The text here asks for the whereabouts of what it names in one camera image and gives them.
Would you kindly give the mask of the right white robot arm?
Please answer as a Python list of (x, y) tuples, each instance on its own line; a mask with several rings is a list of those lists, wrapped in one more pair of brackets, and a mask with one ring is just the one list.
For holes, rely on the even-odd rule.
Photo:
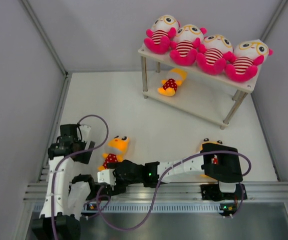
[(250, 172), (242, 173), (239, 158), (249, 159), (240, 154), (236, 148), (220, 142), (204, 142), (201, 150), (189, 157), (175, 161), (155, 161), (144, 165), (129, 160), (109, 163), (108, 168), (97, 173), (100, 183), (111, 186), (128, 186), (143, 184), (146, 188), (157, 188), (161, 184), (174, 183), (181, 177), (193, 175), (206, 176), (216, 180), (217, 192), (224, 199), (235, 193), (235, 185), (243, 181)]

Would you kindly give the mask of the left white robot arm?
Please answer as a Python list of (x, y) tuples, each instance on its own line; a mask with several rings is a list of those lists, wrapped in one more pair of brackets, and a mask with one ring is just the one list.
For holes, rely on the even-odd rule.
[(97, 193), (92, 176), (82, 173), (95, 146), (90, 133), (85, 124), (61, 125), (60, 135), (48, 148), (47, 193), (39, 218), (32, 221), (39, 240), (80, 239), (81, 210)]

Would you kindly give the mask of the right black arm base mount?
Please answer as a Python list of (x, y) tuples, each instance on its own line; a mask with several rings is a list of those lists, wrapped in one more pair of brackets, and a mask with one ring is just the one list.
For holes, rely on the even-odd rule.
[(247, 199), (247, 193), (243, 184), (235, 184), (235, 192), (221, 192), (218, 184), (202, 184), (200, 186), (203, 200), (224, 201), (224, 200), (244, 200)]

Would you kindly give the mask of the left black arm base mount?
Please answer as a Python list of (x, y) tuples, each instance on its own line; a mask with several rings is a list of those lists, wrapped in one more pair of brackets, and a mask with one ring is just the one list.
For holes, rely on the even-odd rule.
[(97, 193), (99, 193), (99, 197), (103, 197), (103, 200), (107, 200), (108, 197), (112, 196), (112, 187), (108, 184), (104, 183), (95, 183), (90, 186), (90, 193), (87, 196), (87, 201), (95, 201)]

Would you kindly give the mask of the pink striped plush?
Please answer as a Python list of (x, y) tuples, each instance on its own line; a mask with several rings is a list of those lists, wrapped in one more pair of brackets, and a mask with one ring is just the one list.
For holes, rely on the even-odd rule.
[(204, 39), (207, 29), (192, 24), (182, 26), (170, 42), (170, 58), (180, 66), (191, 66), (196, 60), (197, 49)]
[(241, 42), (226, 65), (225, 74), (231, 81), (247, 82), (257, 75), (259, 66), (273, 53), (273, 49), (259, 39)]
[(205, 36), (196, 55), (197, 66), (206, 74), (219, 75), (232, 58), (233, 46), (225, 36)]

